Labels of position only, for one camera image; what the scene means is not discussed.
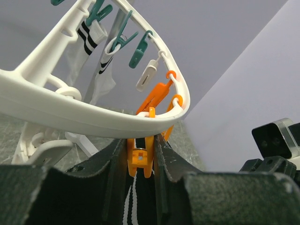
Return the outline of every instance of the white plastic frame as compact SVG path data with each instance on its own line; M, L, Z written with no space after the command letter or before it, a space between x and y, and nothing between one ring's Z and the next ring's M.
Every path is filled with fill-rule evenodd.
M44 40L13 71L0 70L0 112L19 119L41 124L76 134L110 138L140 138L158 134L179 120L188 110L190 96L187 84L160 36L146 20L125 0L112 0L125 13L132 10L131 19L144 31L151 30L158 50L165 52L162 58L172 76L176 93L183 98L180 107L174 101L174 108L155 118L147 113L138 116L113 112L89 105L47 90L54 67L66 46L77 40L76 28L83 17L88 17L88 7L95 0L77 0Z

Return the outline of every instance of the white wall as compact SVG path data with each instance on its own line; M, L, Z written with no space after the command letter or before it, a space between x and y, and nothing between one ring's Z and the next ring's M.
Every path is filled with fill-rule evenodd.
M0 67L15 68L57 23L75 0L52 6L50 0L0 1ZM191 108L228 69L286 0L136 0L136 9L156 29L171 49L191 93ZM117 8L103 23L109 30ZM135 30L125 29L127 36ZM166 82L161 67L151 88L145 93L135 84L148 61L156 58L149 47L138 68L128 67L140 34L115 57L114 79L117 86L100 100L101 105L136 110L157 82ZM83 70L78 87L83 95L94 72L101 46ZM54 75L66 77L66 61L61 61ZM162 104L165 110L167 103Z
M209 171L261 158L253 128L300 122L300 1L289 0L186 117Z

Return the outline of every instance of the marble floor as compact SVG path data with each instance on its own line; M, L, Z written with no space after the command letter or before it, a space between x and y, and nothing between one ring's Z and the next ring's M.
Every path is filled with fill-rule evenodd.
M131 112L125 112L124 110L111 110L131 114ZM11 163L23 125L24 122L21 120L0 114L0 164ZM64 132L59 132L59 138L65 138ZM98 150L102 150L112 141L111 138L93 136L88 136L88 138ZM193 147L182 121L175 124L169 143L172 148L189 163L201 170L204 170L201 159ZM74 144L72 150L64 158L62 158L55 167L65 171L87 158L88 157L84 154L84 152L76 144Z

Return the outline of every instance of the gray pole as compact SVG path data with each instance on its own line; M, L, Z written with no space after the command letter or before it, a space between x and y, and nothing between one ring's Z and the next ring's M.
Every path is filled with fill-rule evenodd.
M134 2L135 2L135 0L127 0L127 1L128 1L128 3L130 5L133 5ZM113 22L111 31L109 32L109 35L107 37L107 41L105 43L104 48L108 45L108 43L112 39L114 39L118 35L118 33L120 31L120 28L121 28L121 26L122 26L122 24L124 22L125 17L126 17L126 14L121 9L119 9L118 13L116 15L116 18L115 18L115 20ZM94 88L95 88L95 78L96 78L96 74L93 75L92 80L90 81L88 90L87 90L87 92L85 94L85 97L83 99L83 101L85 103L90 103L90 101L92 100L92 96L93 96L93 92L94 92Z

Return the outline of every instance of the clothespin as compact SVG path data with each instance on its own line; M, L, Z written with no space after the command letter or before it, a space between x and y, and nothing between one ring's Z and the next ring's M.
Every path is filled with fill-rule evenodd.
M155 108L149 108L149 117L155 118ZM146 149L136 149L135 140L127 139L127 165L129 175L134 177L137 168L144 169L145 178L149 178L152 173L154 159L154 136L145 137Z
M170 74L176 78L176 73L173 70L169 70L166 74L166 78L170 78ZM170 86L173 84L172 79L169 80L167 84L158 83L154 89L150 92L150 94L146 97L145 101L141 105L141 107L137 110L136 114L140 112L148 111L150 107L157 107L158 104L164 100L164 98L168 95L170 91Z
M129 67L132 69L136 68L137 64L139 64L148 47L148 43L146 41L146 37L148 36L148 34L153 35L153 32L151 30L146 31L140 43L138 44L135 53L133 53L133 56L131 57L131 60L129 62Z
M117 45L121 45L121 48L123 48L125 45L127 45L133 38L135 38L139 32L136 32L134 33L130 38L128 38L126 41L121 37L122 33L123 33L123 30L125 29L126 27L126 24L128 22L128 19L131 17L131 14L132 14L132 10L129 11L129 13L127 14L125 20L124 20L124 23L122 24L120 30L119 30L119 33L117 35L117 38L116 40L114 41L114 43L112 44L112 51L114 51L115 47Z
M101 21L104 17L106 17L110 12L112 12L113 7L112 5L105 6L100 12L100 8L102 7L104 3L104 0L97 0L94 4L93 8L90 11L89 17L86 19L85 23L89 27L91 26L92 22L94 20L97 20L98 22Z
M176 98L177 98L177 100L178 100L178 104L179 104L180 106L182 106L182 104L183 104L182 96L176 94L176 95L173 96L173 98L172 98L172 100L171 100L171 102L170 102L170 104L169 104L168 109L167 109L166 112L168 112L168 111L170 111L171 109L174 108L173 100L176 99ZM170 137L170 135L171 135L171 133L172 133L173 127L174 127L174 125L171 126L169 129L167 129L166 131L164 131L164 132L161 133L161 135L165 138L165 141L166 141L166 142L168 141L168 139L169 139L169 137Z
M162 54L165 55L165 52L160 50L158 52L158 58L156 60L149 61L142 76L140 77L139 81L136 83L135 86L139 92L143 92L146 89L146 87L149 85L152 78L156 75L158 71L158 61L162 57Z
M64 0L51 0L51 4L54 6L58 6L60 3L62 3Z

